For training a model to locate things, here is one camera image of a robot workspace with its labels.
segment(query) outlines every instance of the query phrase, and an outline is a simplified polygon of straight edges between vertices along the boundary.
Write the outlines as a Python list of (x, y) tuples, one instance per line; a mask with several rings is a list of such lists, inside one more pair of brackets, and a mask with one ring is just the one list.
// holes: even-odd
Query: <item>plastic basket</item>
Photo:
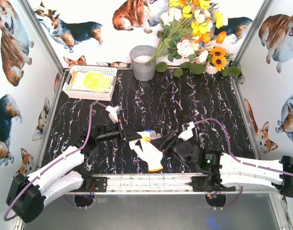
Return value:
[[(83, 73), (97, 72), (102, 73), (104, 77), (112, 80), (112, 87), (108, 93), (103, 92), (85, 92), (85, 91), (73, 91), (71, 78), (74, 72), (79, 71)], [(117, 69), (110, 67), (98, 67), (98, 66), (72, 66), (70, 73), (66, 79), (62, 90), (68, 95), (69, 98), (99, 100), (99, 101), (111, 101), (113, 97), (114, 86), (117, 80)]]

